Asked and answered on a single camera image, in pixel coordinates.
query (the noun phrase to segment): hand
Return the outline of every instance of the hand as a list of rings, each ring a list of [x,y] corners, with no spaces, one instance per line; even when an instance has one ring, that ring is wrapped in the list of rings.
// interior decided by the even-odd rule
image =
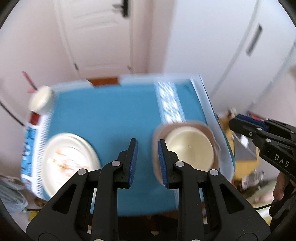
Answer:
[[[277,179],[278,180],[274,188],[273,195],[276,200],[281,200],[284,197],[285,175],[280,172]],[[294,187],[296,187],[296,183],[294,183],[292,180],[291,183]]]

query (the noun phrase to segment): dirty plate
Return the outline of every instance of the dirty plate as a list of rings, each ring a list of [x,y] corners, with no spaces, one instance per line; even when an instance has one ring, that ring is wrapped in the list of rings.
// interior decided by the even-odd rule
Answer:
[[[46,144],[42,160],[43,186],[52,197],[79,169],[100,169],[98,157],[91,145],[83,138],[61,133]]]

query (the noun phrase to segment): white door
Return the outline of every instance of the white door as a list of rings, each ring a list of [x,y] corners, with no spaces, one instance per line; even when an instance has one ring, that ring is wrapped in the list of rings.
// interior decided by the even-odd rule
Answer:
[[[121,0],[56,0],[65,47],[81,78],[130,73],[131,18]]]
[[[293,47],[296,29],[277,0],[261,0],[236,62],[211,97],[215,111],[244,113],[274,80]]]

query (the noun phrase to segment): blue gripper pad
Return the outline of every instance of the blue gripper pad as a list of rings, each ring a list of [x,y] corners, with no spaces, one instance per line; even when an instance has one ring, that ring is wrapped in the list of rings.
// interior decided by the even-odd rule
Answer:
[[[136,140],[135,146],[133,148],[133,155],[131,158],[130,167],[129,167],[129,174],[128,174],[129,187],[131,187],[131,185],[133,184],[133,177],[135,176],[137,156],[138,156],[138,141]]]
[[[262,127],[262,129],[264,131],[268,130],[267,126],[264,124],[263,121],[255,120],[255,119],[253,119],[251,117],[248,117],[248,116],[245,116],[245,115],[240,115],[240,114],[237,115],[236,118],[247,121],[247,122],[250,122],[250,123],[253,123],[255,125],[258,125],[258,126]]]
[[[165,159],[163,156],[163,149],[161,148],[160,141],[158,141],[158,158],[160,163],[161,176],[163,177],[163,184],[167,188],[168,186],[167,169],[166,169]]]

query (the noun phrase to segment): door hinge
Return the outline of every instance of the door hinge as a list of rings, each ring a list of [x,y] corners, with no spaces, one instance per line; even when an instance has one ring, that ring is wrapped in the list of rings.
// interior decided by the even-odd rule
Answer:
[[[77,71],[79,71],[77,64],[74,63],[74,67]]]

